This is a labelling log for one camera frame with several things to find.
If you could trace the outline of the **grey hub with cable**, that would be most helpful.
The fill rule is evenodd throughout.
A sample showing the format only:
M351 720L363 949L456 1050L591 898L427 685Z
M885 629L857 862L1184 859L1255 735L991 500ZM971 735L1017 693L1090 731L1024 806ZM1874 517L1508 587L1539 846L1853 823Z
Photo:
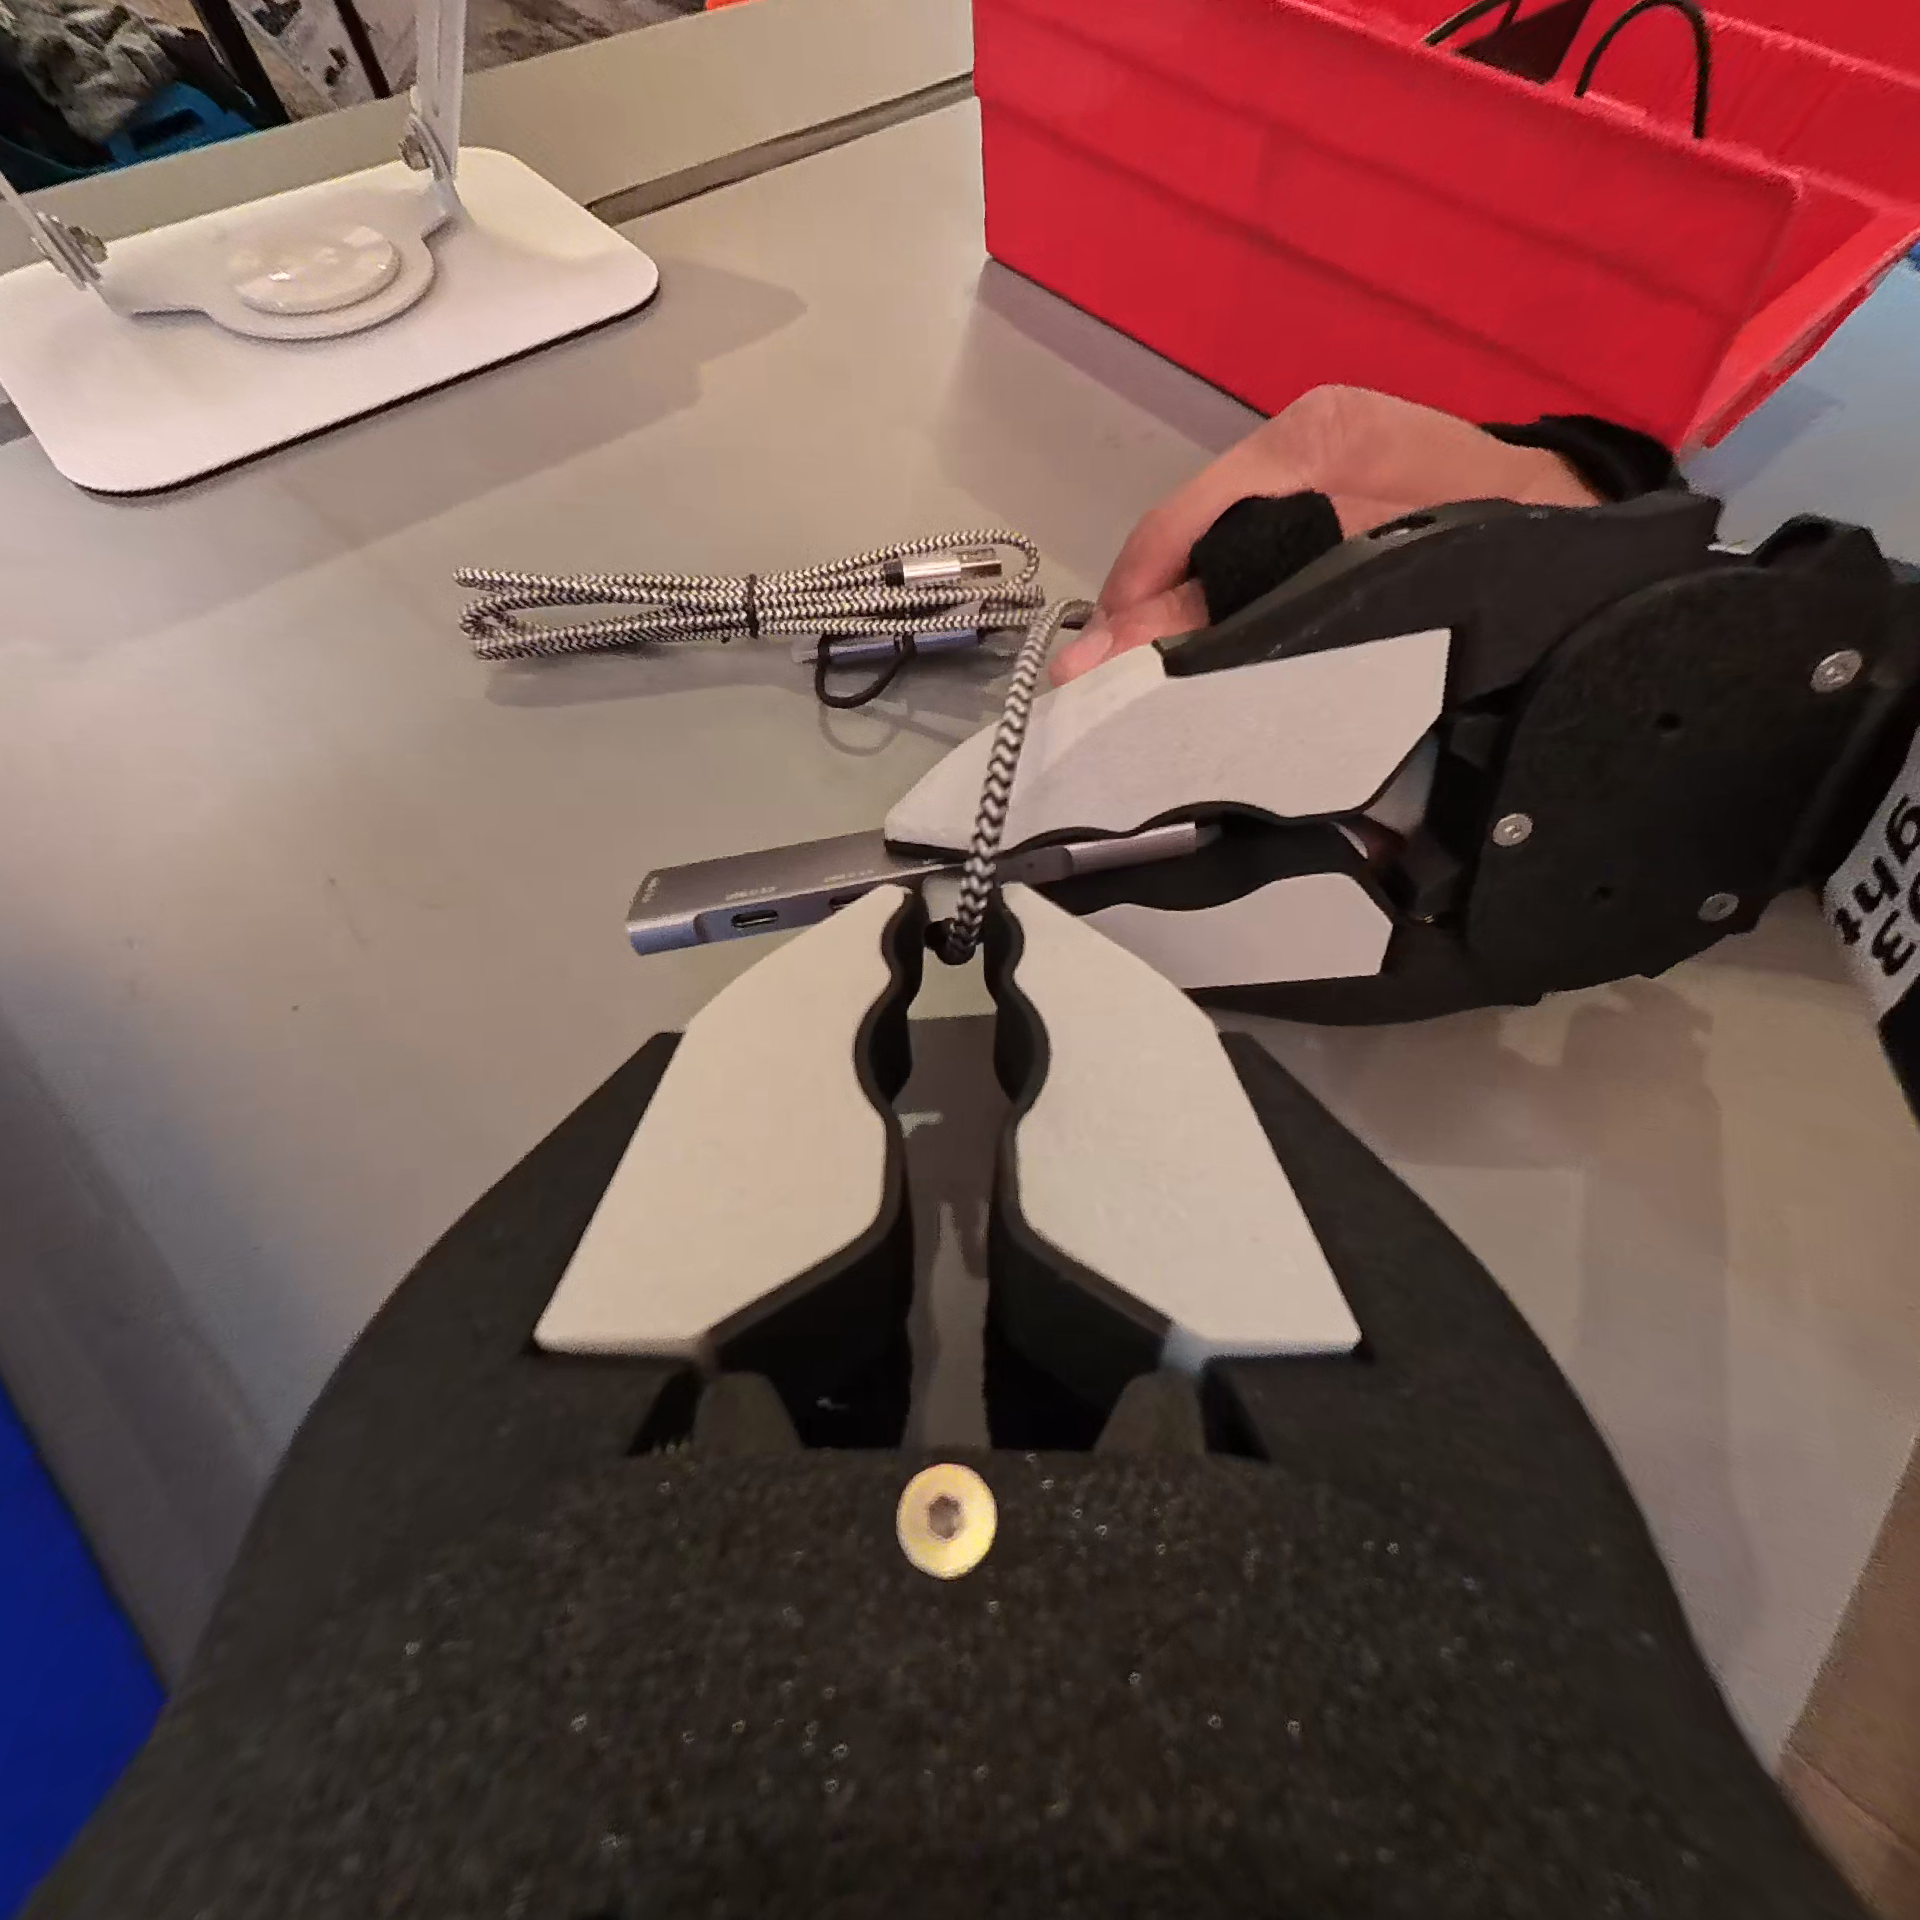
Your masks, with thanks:
M987 731L983 764L977 773L962 773L962 826L971 837L959 854L895 848L874 829L656 869L642 875L626 911L629 946L650 958L775 931L802 931L885 885L921 891L926 883L955 880L955 904L935 916L942 926L935 946L943 959L962 964L979 944L1000 880L1048 885L1110 869L1157 865L1214 846L1222 829L1171 823L1131 837L1079 829L1068 840L1050 840L1029 854L1001 848L1045 658L1063 629L1084 628L1086 616L1086 600L1063 599L1029 622L1000 720Z

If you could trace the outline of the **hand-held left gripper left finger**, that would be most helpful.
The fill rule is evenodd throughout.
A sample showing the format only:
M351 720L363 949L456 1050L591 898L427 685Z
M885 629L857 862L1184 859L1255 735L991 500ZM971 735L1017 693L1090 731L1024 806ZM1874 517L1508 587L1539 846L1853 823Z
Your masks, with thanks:
M911 887L794 933L687 1026L539 1322L570 1360L843 1392L905 1338Z

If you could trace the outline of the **blue plastic bin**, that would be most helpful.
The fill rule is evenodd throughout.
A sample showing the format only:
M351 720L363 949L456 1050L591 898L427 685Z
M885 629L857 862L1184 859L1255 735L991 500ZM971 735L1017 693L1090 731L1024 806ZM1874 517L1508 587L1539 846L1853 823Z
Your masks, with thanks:
M63 1855L159 1704L137 1629L3 1400L3 1900Z

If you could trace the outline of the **person's right hand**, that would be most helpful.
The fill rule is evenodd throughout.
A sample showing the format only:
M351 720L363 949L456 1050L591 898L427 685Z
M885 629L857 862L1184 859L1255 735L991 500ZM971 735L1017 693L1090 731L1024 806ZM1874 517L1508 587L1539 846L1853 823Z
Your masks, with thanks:
M1554 450L1505 446L1473 423L1394 397L1313 388L1133 526L1086 628L1054 651L1050 685L1163 636L1194 635L1205 595L1188 581L1193 547L1230 503L1292 492L1323 492L1345 537L1456 500L1599 503Z

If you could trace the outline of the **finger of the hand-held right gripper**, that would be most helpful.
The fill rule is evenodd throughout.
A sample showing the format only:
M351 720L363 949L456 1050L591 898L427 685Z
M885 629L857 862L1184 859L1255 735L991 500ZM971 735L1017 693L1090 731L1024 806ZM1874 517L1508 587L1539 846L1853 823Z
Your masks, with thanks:
M1063 883L1068 916L1182 989L1373 981L1397 931L1376 823L1222 823L1200 848Z
M1188 676L1152 646L1115 658L1024 707L1000 846L1205 806L1418 829L1450 646L1441 628Z

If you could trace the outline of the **white folding stand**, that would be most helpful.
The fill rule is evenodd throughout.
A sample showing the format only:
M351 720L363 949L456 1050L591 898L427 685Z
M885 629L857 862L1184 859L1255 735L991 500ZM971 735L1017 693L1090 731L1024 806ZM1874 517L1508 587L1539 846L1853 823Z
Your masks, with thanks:
M640 315L659 268L465 147L465 4L418 4L397 158L122 243L3 204L3 398L96 496L152 496Z

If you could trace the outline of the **grey desk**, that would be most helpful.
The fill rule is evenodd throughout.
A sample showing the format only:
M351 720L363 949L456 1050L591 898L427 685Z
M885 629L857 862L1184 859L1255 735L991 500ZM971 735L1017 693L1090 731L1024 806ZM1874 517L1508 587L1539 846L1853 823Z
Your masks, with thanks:
M863 829L972 668L497 678L460 566L743 573L1001 522L1086 592L1250 418L993 268L966 4L749 4L479 75L659 258L587 340L152 500L3 411L3 1377L163 1678L391 1288L767 946L667 862ZM1491 1266L1776 1757L1916 1434L1916 1129L1805 898L1655 984L1255 1032Z

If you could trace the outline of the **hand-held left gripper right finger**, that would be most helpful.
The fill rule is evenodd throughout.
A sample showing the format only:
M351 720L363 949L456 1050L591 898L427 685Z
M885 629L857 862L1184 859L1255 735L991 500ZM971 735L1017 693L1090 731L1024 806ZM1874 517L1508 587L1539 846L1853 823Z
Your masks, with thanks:
M991 911L987 973L996 1343L1081 1406L1159 1369L1352 1360L1354 1310L1210 1018L1029 885Z

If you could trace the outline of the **red plastic bin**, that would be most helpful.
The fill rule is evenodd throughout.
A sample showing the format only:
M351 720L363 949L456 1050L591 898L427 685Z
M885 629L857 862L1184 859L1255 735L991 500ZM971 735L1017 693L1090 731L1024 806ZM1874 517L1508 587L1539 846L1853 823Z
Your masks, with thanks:
M1281 411L1719 446L1916 245L1916 4L972 4L987 247Z

